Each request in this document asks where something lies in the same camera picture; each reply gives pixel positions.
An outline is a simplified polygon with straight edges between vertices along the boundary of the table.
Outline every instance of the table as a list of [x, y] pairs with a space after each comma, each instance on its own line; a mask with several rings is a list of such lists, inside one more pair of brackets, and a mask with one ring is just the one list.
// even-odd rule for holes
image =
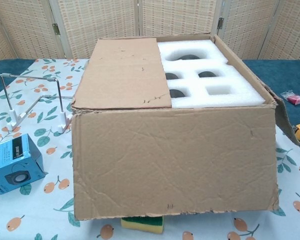
[[[37, 59], [22, 74], [55, 76], [62, 86], [61, 94], [72, 96], [86, 62], [86, 59]], [[7, 90], [17, 113], [27, 109], [39, 95], [57, 93], [54, 82], [31, 78], [16, 78]], [[76, 220], [73, 210], [71, 127], [63, 134], [57, 133], [58, 118], [55, 116], [60, 110], [58, 101], [44, 98], [20, 126], [10, 132], [5, 128], [10, 120], [7, 114], [9, 108], [3, 91], [0, 92], [0, 142], [28, 133], [40, 149], [44, 170], [48, 172], [41, 180], [0, 195], [0, 240], [107, 239], [100, 235], [105, 225], [114, 228], [112, 240], [300, 239], [300, 148], [278, 127], [276, 144], [280, 208], [277, 211], [165, 216], [163, 234], [122, 228], [120, 219]], [[62, 101], [68, 113], [71, 101]]]

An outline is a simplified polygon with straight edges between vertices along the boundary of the yellow sponge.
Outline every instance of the yellow sponge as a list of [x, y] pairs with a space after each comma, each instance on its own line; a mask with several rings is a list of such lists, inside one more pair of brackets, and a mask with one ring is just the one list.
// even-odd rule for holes
[[155, 234], [162, 234], [164, 230], [163, 216], [133, 216], [121, 218], [121, 226], [126, 229], [136, 229]]

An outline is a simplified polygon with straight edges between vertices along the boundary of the red package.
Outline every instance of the red package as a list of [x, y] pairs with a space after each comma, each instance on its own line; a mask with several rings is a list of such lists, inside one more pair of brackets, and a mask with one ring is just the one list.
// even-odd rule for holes
[[281, 93], [281, 96], [293, 105], [300, 104], [300, 95], [294, 94], [292, 90]]

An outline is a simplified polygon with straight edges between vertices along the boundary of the white tablecloth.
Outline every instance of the white tablecloth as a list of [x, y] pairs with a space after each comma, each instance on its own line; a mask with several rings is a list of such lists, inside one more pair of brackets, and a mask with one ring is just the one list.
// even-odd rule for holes
[[[62, 86], [61, 94], [73, 96], [86, 62], [86, 59], [39, 59], [23, 75], [56, 76]], [[22, 78], [14, 80], [7, 90], [17, 113], [26, 110], [39, 95], [57, 93], [54, 82]], [[70, 102], [63, 99], [67, 111]], [[40, 149], [44, 170], [48, 172], [41, 180], [0, 195], [0, 240], [93, 240], [105, 225], [114, 228], [113, 240], [300, 240], [300, 148], [279, 128], [276, 128], [278, 211], [166, 216], [163, 234], [154, 234], [122, 228], [120, 219], [75, 220], [71, 128], [64, 134], [57, 133], [59, 111], [58, 99], [44, 98], [20, 127], [10, 132], [5, 128], [10, 120], [8, 103], [3, 91], [0, 93], [0, 142], [28, 133]], [[109, 238], [101, 234], [98, 239]]]

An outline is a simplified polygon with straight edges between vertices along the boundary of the blue box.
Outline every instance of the blue box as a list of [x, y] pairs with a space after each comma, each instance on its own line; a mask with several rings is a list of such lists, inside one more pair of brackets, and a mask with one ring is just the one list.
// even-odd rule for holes
[[28, 134], [0, 144], [0, 194], [45, 175], [41, 152]]

